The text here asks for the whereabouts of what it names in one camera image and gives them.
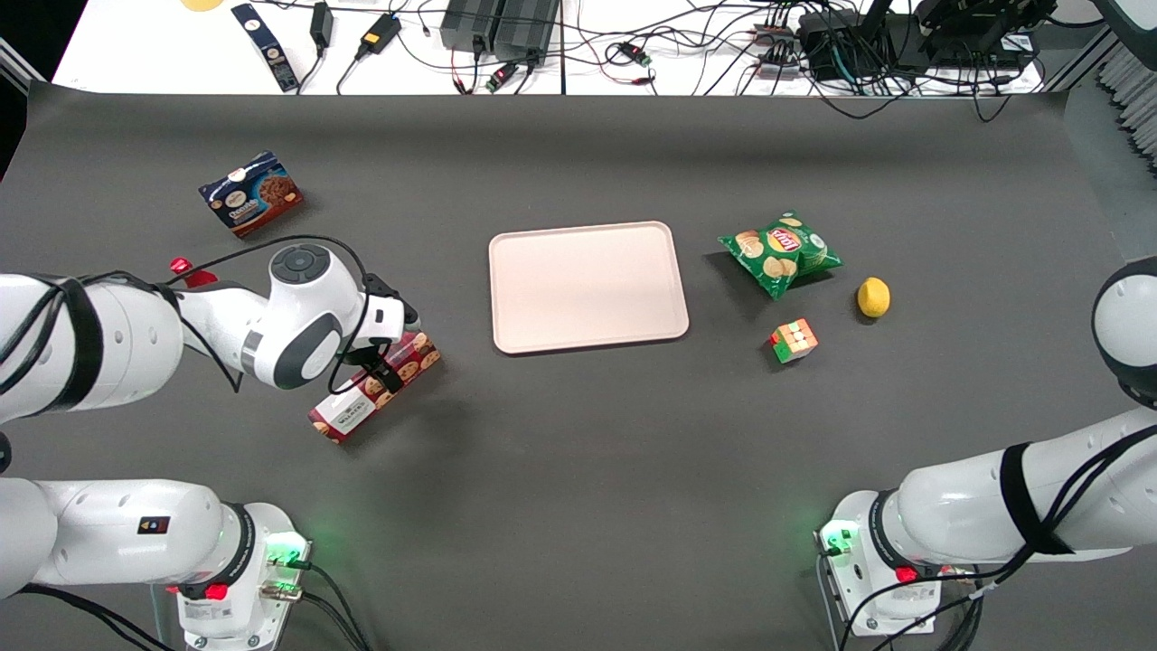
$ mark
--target green chip bag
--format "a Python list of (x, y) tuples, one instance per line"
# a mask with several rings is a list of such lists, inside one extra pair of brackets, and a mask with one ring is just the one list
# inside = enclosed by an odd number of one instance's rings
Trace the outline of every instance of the green chip bag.
[(744, 230), (720, 237), (720, 242), (773, 298), (782, 296), (799, 275), (843, 265), (840, 256), (799, 221), (795, 210), (783, 213), (762, 230)]

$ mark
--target metal frame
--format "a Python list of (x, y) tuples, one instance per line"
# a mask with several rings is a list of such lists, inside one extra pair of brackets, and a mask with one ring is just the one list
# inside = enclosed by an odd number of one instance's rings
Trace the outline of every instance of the metal frame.
[(1100, 28), (1097, 36), (1092, 37), (1084, 49), (1073, 60), (1064, 65), (1053, 79), (1045, 84), (1045, 93), (1055, 90), (1070, 90), (1078, 81), (1084, 79), (1090, 72), (1108, 60), (1108, 57), (1121, 44), (1117, 36), (1107, 27)]
[(37, 72), (24, 57), (21, 57), (20, 52), (9, 45), (3, 37), (0, 37), (0, 75), (24, 95), (28, 95), (32, 81), (46, 81), (44, 75)]

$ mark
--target cable tie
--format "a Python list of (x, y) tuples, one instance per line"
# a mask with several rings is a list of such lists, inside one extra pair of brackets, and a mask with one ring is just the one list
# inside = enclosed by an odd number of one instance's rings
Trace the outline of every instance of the cable tie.
[(978, 591), (973, 592), (972, 594), (970, 594), (968, 599), (972, 600), (972, 601), (975, 601), (975, 600), (985, 597), (989, 592), (996, 590), (1000, 586), (1001, 586), (1001, 584), (998, 584), (996, 582), (993, 582), (993, 583), (986, 585), (985, 587), (981, 587), (980, 590), (978, 590)]

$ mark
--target rubik's cube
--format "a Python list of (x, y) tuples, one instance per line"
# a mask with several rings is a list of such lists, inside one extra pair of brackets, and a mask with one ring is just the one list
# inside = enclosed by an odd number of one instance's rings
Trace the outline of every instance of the rubik's cube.
[(780, 364), (799, 360), (819, 346), (819, 340), (811, 333), (806, 318), (780, 325), (768, 341), (772, 343), (775, 357), (780, 358)]

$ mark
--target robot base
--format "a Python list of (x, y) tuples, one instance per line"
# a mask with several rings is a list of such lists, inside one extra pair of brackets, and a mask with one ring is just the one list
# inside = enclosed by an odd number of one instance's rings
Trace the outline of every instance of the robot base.
[[(845, 497), (832, 520), (816, 534), (821, 549), (840, 550), (839, 555), (826, 557), (826, 564), (828, 587), (845, 622), (871, 593), (898, 583), (896, 571), (880, 558), (868, 532), (868, 512), (877, 495), (858, 491)], [(864, 606), (852, 623), (852, 632), (857, 637), (893, 635), (935, 611), (939, 600), (939, 583), (896, 589)], [(935, 621), (930, 617), (908, 632), (933, 632)]]
[[(263, 587), (296, 587), (301, 570), (273, 565), (272, 560), (295, 553), (309, 560), (310, 543), (294, 531), (289, 517), (272, 504), (246, 504), (257, 532), (256, 548), (249, 567), (229, 587), (221, 601), (190, 600), (177, 595), (180, 627), (185, 631), (186, 651), (273, 651), (281, 641), (293, 600), (263, 594)], [(252, 599), (242, 604), (242, 599)], [(249, 613), (248, 626), (237, 630), (233, 617)]]

